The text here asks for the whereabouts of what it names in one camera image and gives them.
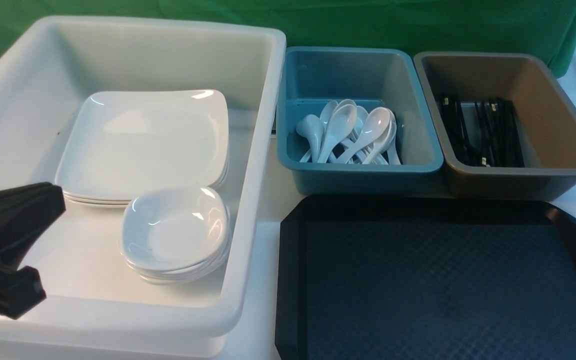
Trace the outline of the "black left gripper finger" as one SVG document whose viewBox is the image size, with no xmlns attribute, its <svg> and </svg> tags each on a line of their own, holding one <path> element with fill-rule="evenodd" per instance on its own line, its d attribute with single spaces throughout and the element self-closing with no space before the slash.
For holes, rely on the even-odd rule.
<svg viewBox="0 0 576 360">
<path fill-rule="evenodd" d="M 19 268 L 34 243 L 64 212 L 62 188 L 53 183 L 0 190 L 0 265 Z"/>
</svg>

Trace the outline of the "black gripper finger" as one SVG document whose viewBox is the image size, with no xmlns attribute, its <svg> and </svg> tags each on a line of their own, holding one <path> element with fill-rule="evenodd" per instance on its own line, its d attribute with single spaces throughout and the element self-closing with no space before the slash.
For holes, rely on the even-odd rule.
<svg viewBox="0 0 576 360">
<path fill-rule="evenodd" d="M 0 266 L 0 316 L 19 319 L 46 298 L 37 269 Z"/>
</svg>

